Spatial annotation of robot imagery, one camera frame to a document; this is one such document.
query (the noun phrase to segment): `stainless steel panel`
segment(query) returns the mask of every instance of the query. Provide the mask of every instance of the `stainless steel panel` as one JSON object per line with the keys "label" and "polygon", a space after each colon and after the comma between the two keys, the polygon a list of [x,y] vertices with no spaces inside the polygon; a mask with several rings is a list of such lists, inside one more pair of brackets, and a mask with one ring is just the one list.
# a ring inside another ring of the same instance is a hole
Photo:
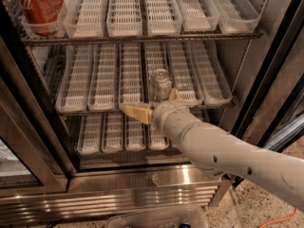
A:
{"label": "stainless steel panel", "polygon": [[245,133],[244,140],[258,144],[259,140],[283,106],[300,77],[304,74],[304,30],[298,36],[282,69]]}
{"label": "stainless steel panel", "polygon": [[229,180],[204,176],[191,164],[146,168],[142,172],[91,173],[73,178],[66,193],[1,198],[0,222],[25,225],[188,203],[217,205],[230,184]]}
{"label": "stainless steel panel", "polygon": [[278,26],[291,0],[269,0],[264,15],[260,19],[263,36],[258,40],[252,40],[242,62],[242,67],[234,83],[233,94],[237,98],[236,107],[226,108],[220,121],[220,127],[231,131],[238,118],[239,112],[248,97],[258,71],[265,59],[270,44],[273,42]]}

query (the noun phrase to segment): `glass door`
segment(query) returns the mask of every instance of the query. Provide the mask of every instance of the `glass door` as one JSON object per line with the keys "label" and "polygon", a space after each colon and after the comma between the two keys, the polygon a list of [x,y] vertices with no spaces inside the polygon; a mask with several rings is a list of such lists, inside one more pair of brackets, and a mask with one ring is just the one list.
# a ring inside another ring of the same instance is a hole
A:
{"label": "glass door", "polygon": [[40,182],[0,139],[0,188],[37,186]]}

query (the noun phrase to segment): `floor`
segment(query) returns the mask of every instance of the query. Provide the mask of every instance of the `floor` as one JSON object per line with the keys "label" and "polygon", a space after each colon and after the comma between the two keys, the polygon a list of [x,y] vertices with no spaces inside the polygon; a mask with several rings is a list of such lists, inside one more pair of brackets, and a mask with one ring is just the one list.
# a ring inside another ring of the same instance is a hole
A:
{"label": "floor", "polygon": [[[284,153],[304,159],[304,137],[291,145]],[[232,187],[218,207],[206,208],[204,213],[210,228],[257,228],[268,220],[287,217],[293,211],[294,208],[286,202],[246,180],[237,188]],[[49,228],[105,228],[105,222],[106,220],[63,221]],[[31,226],[30,228],[42,227],[47,226]],[[304,214],[299,212],[292,220],[267,227],[304,227]]]}

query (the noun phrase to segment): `refrigerator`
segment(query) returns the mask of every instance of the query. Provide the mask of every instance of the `refrigerator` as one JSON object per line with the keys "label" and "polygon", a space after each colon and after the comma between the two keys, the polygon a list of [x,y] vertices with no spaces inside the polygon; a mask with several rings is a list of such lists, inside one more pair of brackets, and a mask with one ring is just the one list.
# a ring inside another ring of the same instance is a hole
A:
{"label": "refrigerator", "polygon": [[[101,28],[93,32],[69,18],[80,16],[80,1],[65,0],[61,35],[40,37],[17,0],[1,0],[1,224],[216,206],[242,182],[200,172],[153,125],[122,113],[124,103],[153,105],[149,73],[155,62],[170,71],[181,99],[203,121],[277,152],[303,135],[303,0],[229,0],[233,8],[244,5],[239,14],[256,14],[251,31],[219,21],[205,31],[191,28],[184,0],[170,0],[178,25],[153,24],[149,0],[132,0],[134,23],[119,28],[113,23],[119,7],[102,0],[96,9]],[[210,1],[216,8],[219,0]],[[205,12],[222,16],[220,9]],[[202,70],[206,51],[214,62],[211,87]],[[182,64],[191,92],[179,81],[186,78],[179,78]],[[212,95],[219,85],[220,99]]]}

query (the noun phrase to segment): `tiled floor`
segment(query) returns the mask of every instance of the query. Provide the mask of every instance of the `tiled floor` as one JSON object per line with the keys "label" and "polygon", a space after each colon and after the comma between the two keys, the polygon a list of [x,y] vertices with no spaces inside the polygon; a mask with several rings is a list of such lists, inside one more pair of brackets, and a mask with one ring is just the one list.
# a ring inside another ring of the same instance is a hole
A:
{"label": "tiled floor", "polygon": [[[304,159],[304,138],[295,142],[285,153]],[[205,214],[210,228],[257,228],[270,219],[289,216],[294,208],[286,202],[274,197],[260,187],[244,181],[236,189],[231,188],[218,207],[206,208]],[[61,222],[56,228],[104,228],[104,220],[81,222]],[[299,212],[295,218],[282,223],[273,224],[268,228],[304,227],[304,214]]]}

